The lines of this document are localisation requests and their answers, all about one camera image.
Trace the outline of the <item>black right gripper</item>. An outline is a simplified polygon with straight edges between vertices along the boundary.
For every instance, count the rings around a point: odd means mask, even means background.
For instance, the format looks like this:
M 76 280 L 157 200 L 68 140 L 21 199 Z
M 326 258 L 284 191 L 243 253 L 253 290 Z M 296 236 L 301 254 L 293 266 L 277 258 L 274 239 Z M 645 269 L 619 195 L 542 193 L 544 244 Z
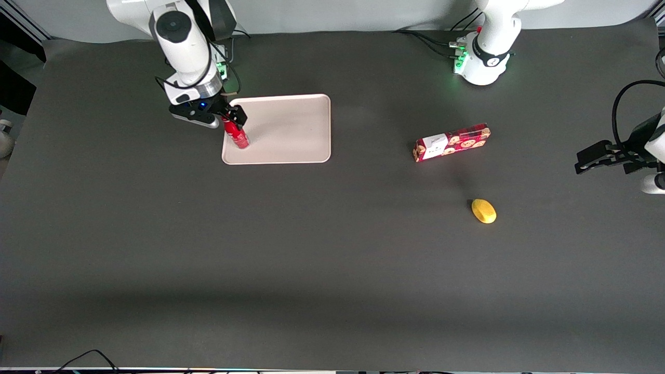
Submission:
M 230 105 L 226 96 L 213 96 L 207 99 L 207 113 L 220 116 L 224 125 L 243 127 L 247 121 L 247 114 L 240 105 Z

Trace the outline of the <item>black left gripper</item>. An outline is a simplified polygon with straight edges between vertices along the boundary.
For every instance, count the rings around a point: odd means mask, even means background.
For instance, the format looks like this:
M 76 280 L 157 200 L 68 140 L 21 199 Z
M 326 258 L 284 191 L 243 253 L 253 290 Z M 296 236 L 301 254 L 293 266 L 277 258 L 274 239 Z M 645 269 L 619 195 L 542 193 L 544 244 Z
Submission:
M 662 170 L 661 161 L 646 151 L 645 146 L 656 132 L 661 117 L 662 114 L 655 114 L 639 123 L 625 141 L 622 141 L 616 132 L 617 144 L 620 147 L 617 157 L 615 156 L 615 145 L 611 141 L 599 141 L 577 152 L 575 173 L 581 175 L 597 168 L 620 164 L 627 175 L 644 168 L 653 168 L 660 172 Z

